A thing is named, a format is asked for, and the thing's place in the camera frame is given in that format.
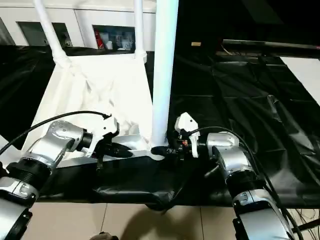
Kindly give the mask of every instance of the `red object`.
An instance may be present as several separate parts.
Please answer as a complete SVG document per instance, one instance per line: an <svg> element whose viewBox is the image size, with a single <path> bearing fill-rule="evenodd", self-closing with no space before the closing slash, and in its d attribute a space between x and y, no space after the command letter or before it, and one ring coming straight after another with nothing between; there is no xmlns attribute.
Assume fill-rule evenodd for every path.
<svg viewBox="0 0 320 240"><path fill-rule="evenodd" d="M100 37L99 31L94 31L96 44L98 45L98 49L104 49L105 44L104 41L102 41L102 38Z"/></svg>

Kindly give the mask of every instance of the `wire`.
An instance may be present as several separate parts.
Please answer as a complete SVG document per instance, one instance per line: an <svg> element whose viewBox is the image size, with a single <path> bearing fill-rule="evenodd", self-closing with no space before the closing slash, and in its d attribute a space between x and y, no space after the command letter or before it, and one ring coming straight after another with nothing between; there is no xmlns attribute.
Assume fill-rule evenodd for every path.
<svg viewBox="0 0 320 240"><path fill-rule="evenodd" d="M270 195L271 195L271 196L274 198L274 200L276 201L278 207L280 208L280 210L281 210L281 212L282 212L282 215L283 215L284 219L285 219L286 221L288 221L288 219L289 219L289 221L290 221L290 222L292 223L292 225L293 225L293 228L294 228L295 231L296 231L296 234L298 235L299 240L303 240L304 237L302 236L302 233L301 233L301 231L300 231L300 229L299 229L296 221L295 221L294 218L291 216L291 214L288 212L288 210L287 210L286 208L284 208L284 206L283 206L283 204L282 204L282 202L281 202L281 200L280 200L280 197L279 197L279 195L277 194L277 192L276 192L276 190L275 190L272 182L270 181L268 175L266 174L266 172L265 172L262 164L261 164L259 161L256 160L253 152L251 151L251 149L249 148L248 144L245 142L245 140L244 140L241 136L239 136L236 132L234 132L234 131L226 128L226 127L222 127L222 126L206 126L206 127L198 128L198 129L195 129L195 130L189 132L189 136L192 135L192 134L194 134L194 133L201 132L201 131L204 131L204 130L209 130L209 129L211 129L211 130L214 129L214 130L224 130L224 131L228 131L228 132L232 133L233 135L235 135L237 138L239 138L239 140L242 142L242 144L245 146L246 150L248 151L248 153L249 153L249 155L250 155L250 157L251 157L251 159L252 159L252 161L253 161L254 167L256 168L257 174L259 174L259 172L261 172L262 175L263 175L263 177L264 177L264 179L265 179L266 182L268 183L270 189L269 189L267 186L265 186L265 188L267 189L267 191L270 193Z"/></svg>
<svg viewBox="0 0 320 240"><path fill-rule="evenodd" d="M221 47L222 49L229 55L233 55L231 52L229 52L227 49L225 49L225 47L223 46L223 44L221 43Z"/></svg>
<svg viewBox="0 0 320 240"><path fill-rule="evenodd" d="M305 218L303 217L304 215L302 214L302 209L300 208L300 212L299 212L297 209L295 209L295 211L298 213L298 215L299 215L299 217L300 217L300 219L301 219L301 222L302 222L303 224L306 224L307 221L306 221ZM311 236L311 238L312 238L313 240L317 240L317 237L315 236L314 232L313 232L311 229L308 229L308 232L309 232L309 234L310 234L310 236Z"/></svg>
<svg viewBox="0 0 320 240"><path fill-rule="evenodd" d="M20 139L21 137L23 137L24 135L28 134L29 132L33 131L34 129L45 125L51 121L63 118L63 117L67 117L67 116L71 116L71 115L76 115L76 114L95 114L95 115L100 115L103 117L103 119L107 119L110 116L107 114L104 114L102 112L98 112L98 111L72 111L72 112L68 112L68 113L64 113L64 114L60 114L58 116L54 116L51 117L47 120L41 121L39 123L37 123L36 125L33 125L32 127L30 127L28 130L25 130L23 133L21 133L19 136L17 136L16 138L14 138L13 140L11 140L10 142L8 142L3 148L1 148L0 150L0 155L3 154L11 145L13 145L18 139Z"/></svg>

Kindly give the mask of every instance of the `black cloth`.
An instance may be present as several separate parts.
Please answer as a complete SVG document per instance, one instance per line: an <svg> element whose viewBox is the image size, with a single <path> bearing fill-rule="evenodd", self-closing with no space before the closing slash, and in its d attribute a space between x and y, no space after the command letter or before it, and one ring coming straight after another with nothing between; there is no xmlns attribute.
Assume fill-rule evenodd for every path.
<svg viewBox="0 0 320 240"><path fill-rule="evenodd" d="M30 126L54 63L47 47L0 50L0 111L6 116L0 134L11 140ZM67 48L66 53L108 52ZM152 90L152 53L146 72ZM320 107L280 58L176 54L169 139L183 112L199 127L222 126L241 135L285 207L319 208ZM59 168L39 201L230 206L221 175L204 178L212 167L206 159L155 161L139 157L105 162L99 173L95 164Z"/></svg>

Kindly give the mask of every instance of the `tiled floor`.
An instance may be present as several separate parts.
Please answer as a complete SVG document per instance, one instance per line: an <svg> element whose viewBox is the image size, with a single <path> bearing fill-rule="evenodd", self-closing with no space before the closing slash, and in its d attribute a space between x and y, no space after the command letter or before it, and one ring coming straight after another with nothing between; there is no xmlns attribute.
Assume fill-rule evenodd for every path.
<svg viewBox="0 0 320 240"><path fill-rule="evenodd" d="M161 215L142 204L36 203L32 212L23 240L89 240L101 231L120 240L236 239L234 210L226 207L175 206ZM303 215L310 221L318 211L304 209ZM318 237L317 228L313 232ZM303 236L312 240L307 231Z"/></svg>

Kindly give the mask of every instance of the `cabinet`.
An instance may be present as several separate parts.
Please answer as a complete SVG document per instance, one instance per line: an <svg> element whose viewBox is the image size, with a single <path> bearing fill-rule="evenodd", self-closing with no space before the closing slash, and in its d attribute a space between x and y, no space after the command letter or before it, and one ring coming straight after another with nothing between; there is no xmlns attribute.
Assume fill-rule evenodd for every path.
<svg viewBox="0 0 320 240"><path fill-rule="evenodd" d="M97 49L98 37L104 47L134 49L134 0L42 1L63 46ZM0 19L15 45L48 44L32 0L0 0ZM154 51L156 0L143 0L143 25L144 48Z"/></svg>
<svg viewBox="0 0 320 240"><path fill-rule="evenodd" d="M73 9L48 8L47 13L61 44L74 47L85 46ZM15 45L47 45L47 39L36 9L30 7L0 7L0 18Z"/></svg>
<svg viewBox="0 0 320 240"><path fill-rule="evenodd" d="M95 32L123 37L135 32L135 13L127 11L75 10L86 47L98 48ZM143 36L146 51L155 50L156 14L143 13Z"/></svg>

